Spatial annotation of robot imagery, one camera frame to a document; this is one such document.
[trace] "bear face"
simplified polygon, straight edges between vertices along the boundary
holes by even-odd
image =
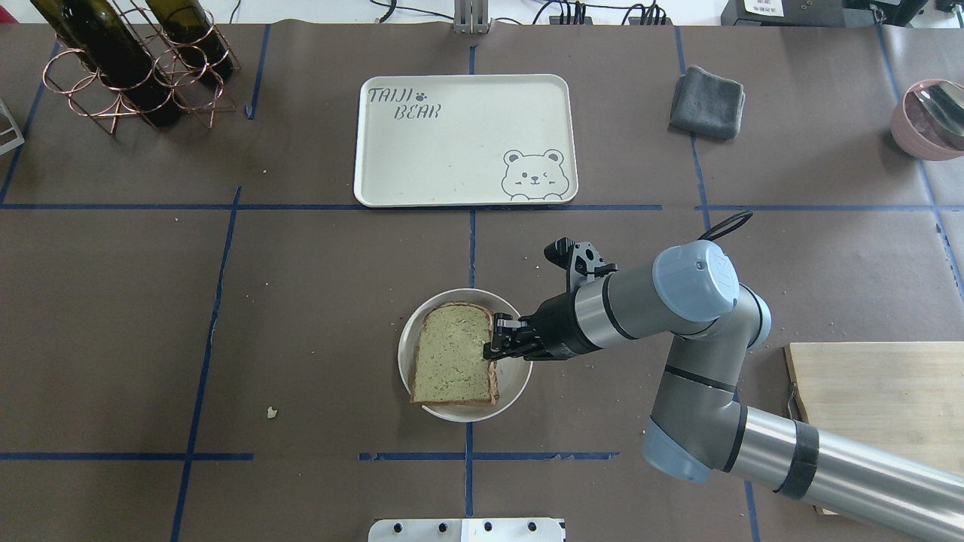
[[[569,179],[562,171],[562,152],[549,149],[542,154],[522,154],[510,150],[502,158],[505,177],[502,191],[512,200],[562,200],[569,190]]]

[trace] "green glass bottle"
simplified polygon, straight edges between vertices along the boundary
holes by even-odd
[[[131,36],[107,0],[63,0],[63,21],[74,40],[90,55],[109,85],[128,90],[124,97],[155,126],[180,119],[166,77],[141,43]]]
[[[77,41],[70,35],[67,31],[67,27],[64,26],[64,3],[61,0],[30,0],[30,3],[37,8],[37,11],[43,15],[43,18],[50,23],[53,27],[54,32],[57,33],[57,37],[60,41],[70,47],[71,49],[80,49],[81,46]],[[81,64],[87,71],[97,71],[97,66],[91,61],[91,57],[87,56],[87,53],[80,52],[77,53],[77,58],[80,59]]]
[[[211,23],[198,0],[147,0],[147,5],[171,40],[192,43],[203,51],[201,55],[194,47],[180,47],[178,52],[185,63],[192,68],[200,68],[204,57],[207,57],[208,64],[213,65],[211,69],[223,81],[228,81],[234,72],[234,63],[217,34],[211,31]],[[206,72],[201,76],[201,82],[213,87],[218,80]]]

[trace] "pink cup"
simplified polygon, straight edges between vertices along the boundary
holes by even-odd
[[[941,161],[964,156],[964,150],[948,147],[945,143],[940,142],[935,135],[929,134],[929,138],[925,137],[914,126],[915,121],[918,127],[925,125],[922,124],[924,118],[922,115],[926,115],[924,107],[914,96],[914,91],[936,85],[942,81],[943,79],[925,79],[911,85],[911,88],[900,97],[900,103],[894,108],[894,114],[891,116],[891,133],[894,134],[894,141],[906,153],[922,160]]]

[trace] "bowl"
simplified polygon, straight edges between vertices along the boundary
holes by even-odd
[[[425,316],[432,309],[453,301],[474,303],[492,312],[505,312],[519,317],[519,312],[509,305],[509,302],[492,292],[476,288],[444,291],[422,303],[409,317],[402,329],[402,338],[398,341],[398,373],[409,394],[412,393],[412,382],[415,380],[415,350],[418,348],[418,337],[421,335]],[[422,405],[422,408],[433,416],[448,421],[466,423],[487,420],[516,402],[522,395],[522,390],[525,390],[531,373],[532,362],[522,358],[504,358],[495,364],[498,400],[494,405]]]
[[[922,160],[941,161],[964,156],[964,150],[952,149],[944,145],[936,135],[928,139],[919,129],[919,127],[927,127],[929,121],[926,118],[927,112],[914,92],[942,81],[942,79],[925,79],[911,85],[910,89],[900,97],[900,102],[897,103],[894,114],[891,116],[891,133],[894,134],[894,141],[904,152]]]

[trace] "bread slice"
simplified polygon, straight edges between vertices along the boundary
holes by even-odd
[[[492,311],[472,303],[446,303],[429,312],[415,351],[412,403],[494,405],[495,362],[482,357],[492,326]]]

